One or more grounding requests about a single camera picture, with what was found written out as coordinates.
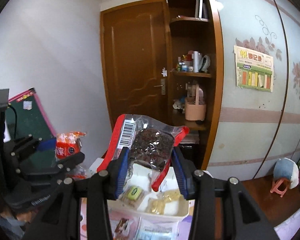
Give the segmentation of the person's left hand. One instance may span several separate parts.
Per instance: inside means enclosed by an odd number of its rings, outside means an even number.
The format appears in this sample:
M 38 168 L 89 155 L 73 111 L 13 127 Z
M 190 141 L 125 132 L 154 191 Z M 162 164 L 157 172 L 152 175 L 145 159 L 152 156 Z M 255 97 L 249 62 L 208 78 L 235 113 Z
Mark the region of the person's left hand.
M 36 214 L 36 211 L 13 213 L 10 209 L 5 209 L 0 213 L 0 225 L 5 228 L 24 226 L 31 223 Z

